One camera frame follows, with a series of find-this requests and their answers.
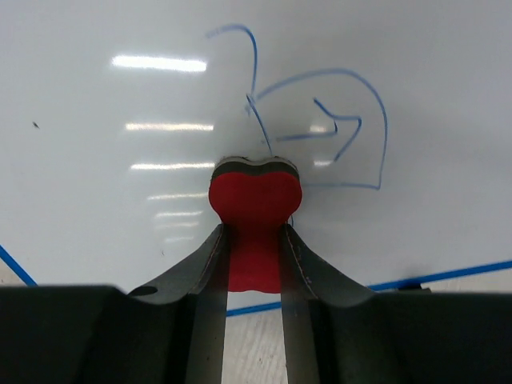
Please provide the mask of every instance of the blue border line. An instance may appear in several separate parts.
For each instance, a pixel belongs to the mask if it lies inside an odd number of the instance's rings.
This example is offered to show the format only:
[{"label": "blue border line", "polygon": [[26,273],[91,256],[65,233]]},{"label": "blue border line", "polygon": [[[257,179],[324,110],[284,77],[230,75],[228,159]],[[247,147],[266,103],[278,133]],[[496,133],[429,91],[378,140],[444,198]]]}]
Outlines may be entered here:
[{"label": "blue border line", "polygon": [[31,276],[0,246],[0,259],[28,286],[36,286]]},{"label": "blue border line", "polygon": [[[438,282],[440,280],[447,280],[449,278],[461,278],[464,276],[471,276],[472,274],[484,274],[487,272],[495,272],[497,270],[507,270],[512,268],[512,260],[506,262],[494,262],[492,264],[485,264],[483,266],[472,266],[470,268],[461,268],[460,270],[450,270],[448,272],[441,272],[438,274],[428,274],[426,276],[419,276],[417,278],[404,278],[402,280],[395,280],[393,282],[382,282],[368,286],[371,290],[397,290],[404,286],[413,284],[424,284],[426,282]],[[245,308],[238,308],[236,310],[228,310],[227,316],[239,316],[241,314],[256,314],[266,310],[277,310],[281,308],[281,302],[269,302],[268,304],[261,304],[260,306],[248,306]]]}]

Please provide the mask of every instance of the screw hole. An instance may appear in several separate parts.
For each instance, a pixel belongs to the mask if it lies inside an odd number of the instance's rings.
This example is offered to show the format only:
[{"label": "screw hole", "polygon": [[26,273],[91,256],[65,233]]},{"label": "screw hole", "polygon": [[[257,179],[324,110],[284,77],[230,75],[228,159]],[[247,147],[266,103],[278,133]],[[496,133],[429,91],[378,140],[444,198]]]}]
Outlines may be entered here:
[{"label": "screw hole", "polygon": [[130,296],[147,296],[148,294],[156,294],[158,292],[155,286],[140,286],[132,290]]}]

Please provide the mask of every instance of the beige surface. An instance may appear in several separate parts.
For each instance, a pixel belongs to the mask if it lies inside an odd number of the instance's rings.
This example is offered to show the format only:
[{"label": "beige surface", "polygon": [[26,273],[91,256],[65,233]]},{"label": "beige surface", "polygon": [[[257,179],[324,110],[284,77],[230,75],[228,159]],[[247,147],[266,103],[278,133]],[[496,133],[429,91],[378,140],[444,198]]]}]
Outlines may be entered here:
[{"label": "beige surface", "polygon": [[[22,283],[0,262],[0,284]],[[425,286],[447,291],[512,291],[512,271],[504,270]],[[226,320],[222,384],[285,384],[286,359],[280,310]]]}]

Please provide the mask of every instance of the whiteboard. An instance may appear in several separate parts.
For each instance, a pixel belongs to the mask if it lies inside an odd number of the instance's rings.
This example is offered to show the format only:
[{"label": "whiteboard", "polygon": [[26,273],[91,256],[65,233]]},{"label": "whiteboard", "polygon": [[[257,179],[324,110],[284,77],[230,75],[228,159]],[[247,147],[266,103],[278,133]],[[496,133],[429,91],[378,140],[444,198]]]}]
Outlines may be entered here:
[{"label": "whiteboard", "polygon": [[276,154],[301,175],[295,229],[361,283],[507,262],[511,14],[498,0],[4,1],[0,245],[38,284],[130,290],[219,223],[220,158]]}]

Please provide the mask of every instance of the blue marker drawing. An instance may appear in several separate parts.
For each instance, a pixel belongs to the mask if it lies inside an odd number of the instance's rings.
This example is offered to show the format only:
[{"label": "blue marker drawing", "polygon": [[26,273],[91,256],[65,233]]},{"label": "blue marker drawing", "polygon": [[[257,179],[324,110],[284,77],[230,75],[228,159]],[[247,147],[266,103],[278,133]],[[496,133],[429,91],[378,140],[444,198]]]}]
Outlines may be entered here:
[{"label": "blue marker drawing", "polygon": [[[270,155],[273,155],[272,151],[272,145],[271,139],[268,135],[268,130],[266,129],[265,123],[258,112],[258,109],[256,107],[257,103],[261,100],[263,100],[265,97],[268,97],[272,95],[272,93],[276,92],[277,90],[280,90],[281,88],[285,88],[287,86],[290,86],[292,84],[297,84],[299,82],[305,81],[307,79],[311,78],[319,78],[319,77],[325,77],[325,76],[348,76],[350,78],[353,78],[357,81],[359,81],[361,84],[367,88],[372,95],[375,97],[381,113],[382,113],[382,119],[383,119],[383,128],[384,128],[384,140],[382,144],[382,156],[381,156],[381,162],[378,170],[378,183],[377,184],[366,184],[366,183],[357,183],[357,182],[316,182],[316,183],[303,183],[303,186],[323,186],[323,187],[352,187],[352,188],[367,188],[372,190],[380,190],[382,185],[382,171],[384,168],[384,162],[386,160],[386,149],[387,149],[387,137],[388,137],[388,121],[387,121],[387,113],[386,108],[384,107],[384,103],[382,102],[381,97],[379,96],[377,90],[368,82],[363,76],[358,74],[357,72],[353,70],[348,70],[345,68],[325,68],[320,70],[308,70],[306,72],[303,72],[301,74],[296,74],[293,76],[290,76],[288,78],[285,78],[284,80],[278,81],[274,84],[269,85],[267,88],[263,89],[262,91],[256,93],[256,79],[258,75],[258,45],[256,43],[256,38],[254,37],[253,33],[250,31],[250,29],[247,26],[244,26],[243,24],[228,24],[225,26],[220,26],[219,28],[212,30],[211,32],[206,34],[207,38],[212,38],[215,36],[219,36],[220,34],[224,34],[225,32],[231,32],[231,31],[238,31],[243,32],[246,34],[253,47],[253,73],[252,73],[252,83],[251,83],[251,89],[250,93],[246,96],[247,99],[247,105],[246,105],[246,111],[248,114],[250,114],[251,111],[254,112],[254,115],[256,116],[256,119],[258,120],[258,124],[260,125],[263,133],[263,137],[265,138],[265,143],[268,146]],[[293,134],[293,135],[287,135],[287,136],[281,136],[276,137],[276,142],[288,142],[288,141],[294,141],[294,140],[310,140],[310,139],[318,139],[318,138],[330,138],[338,134],[338,124],[337,122],[358,122],[358,126],[355,129],[354,133],[348,138],[348,140],[343,144],[342,148],[336,152],[336,154],[333,157],[332,162],[337,162],[341,156],[350,148],[356,137],[361,132],[362,128],[362,118],[361,116],[345,116],[345,115],[337,115],[330,112],[323,103],[321,103],[317,98],[313,98],[313,103],[329,118],[333,119],[333,125],[334,130],[331,132],[325,132],[325,133],[309,133],[309,134]]]}]

